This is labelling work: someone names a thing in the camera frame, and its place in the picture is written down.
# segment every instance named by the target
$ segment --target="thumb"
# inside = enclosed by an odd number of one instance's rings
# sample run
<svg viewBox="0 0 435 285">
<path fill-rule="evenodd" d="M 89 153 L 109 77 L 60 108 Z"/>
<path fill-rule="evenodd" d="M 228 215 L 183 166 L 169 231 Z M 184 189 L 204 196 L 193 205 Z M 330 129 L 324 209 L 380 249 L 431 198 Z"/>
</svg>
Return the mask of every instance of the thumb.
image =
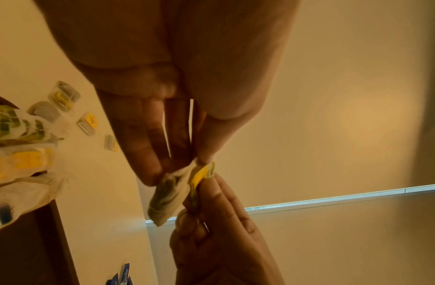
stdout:
<svg viewBox="0 0 435 285">
<path fill-rule="evenodd" d="M 201 216 L 223 248 L 240 249 L 251 244 L 250 235 L 237 215 L 239 211 L 235 211 L 214 177 L 202 181 L 198 198 Z"/>
</svg>

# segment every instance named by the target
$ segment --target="skin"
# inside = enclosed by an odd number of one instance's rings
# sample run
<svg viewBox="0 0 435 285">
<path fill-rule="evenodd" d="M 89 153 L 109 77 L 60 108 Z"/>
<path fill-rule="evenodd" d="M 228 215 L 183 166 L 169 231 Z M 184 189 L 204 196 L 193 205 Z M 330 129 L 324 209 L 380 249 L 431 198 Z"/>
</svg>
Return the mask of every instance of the skin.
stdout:
<svg viewBox="0 0 435 285">
<path fill-rule="evenodd" d="M 284 284 L 261 232 L 225 181 L 204 180 L 198 197 L 200 211 L 180 212 L 170 238 L 176 284 Z"/>
<path fill-rule="evenodd" d="M 155 185 L 194 156 L 212 160 L 260 111 L 299 0 L 35 2 L 133 170 Z"/>
</svg>

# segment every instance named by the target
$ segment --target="white table surface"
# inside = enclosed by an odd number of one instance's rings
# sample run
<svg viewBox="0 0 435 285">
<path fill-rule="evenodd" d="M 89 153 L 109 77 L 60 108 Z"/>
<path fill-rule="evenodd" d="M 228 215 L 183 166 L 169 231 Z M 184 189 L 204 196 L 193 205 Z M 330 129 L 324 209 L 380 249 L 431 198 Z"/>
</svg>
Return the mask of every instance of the white table surface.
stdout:
<svg viewBox="0 0 435 285">
<path fill-rule="evenodd" d="M 136 177 L 121 151 L 104 149 L 112 131 L 93 86 L 57 47 L 31 1 L 0 1 L 0 96 L 27 110 L 46 100 L 57 80 L 82 95 L 72 123 L 86 110 L 100 122 L 99 135 L 73 126 L 58 147 L 73 178 L 56 202 L 80 284 L 105 284 L 127 262 L 134 284 L 157 284 Z"/>
</svg>

